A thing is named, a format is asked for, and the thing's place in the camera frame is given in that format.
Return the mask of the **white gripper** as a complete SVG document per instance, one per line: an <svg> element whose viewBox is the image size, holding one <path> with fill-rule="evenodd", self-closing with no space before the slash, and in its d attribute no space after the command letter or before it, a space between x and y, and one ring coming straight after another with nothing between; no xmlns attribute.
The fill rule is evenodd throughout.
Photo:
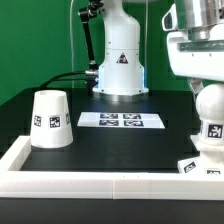
<svg viewBox="0 0 224 224"><path fill-rule="evenodd" d="M194 97L204 88L202 79L224 81L224 0L174 0L162 28L170 67L192 77Z"/></svg>

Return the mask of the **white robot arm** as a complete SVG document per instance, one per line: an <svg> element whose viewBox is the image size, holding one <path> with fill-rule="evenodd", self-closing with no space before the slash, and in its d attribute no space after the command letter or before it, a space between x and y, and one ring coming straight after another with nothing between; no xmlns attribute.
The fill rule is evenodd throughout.
<svg viewBox="0 0 224 224"><path fill-rule="evenodd" d="M145 69L139 61L140 25L126 14L122 0L102 0L105 57L95 95L131 101L146 95ZM188 79L194 93L204 80L224 81L224 0L174 0L162 18L174 74Z"/></svg>

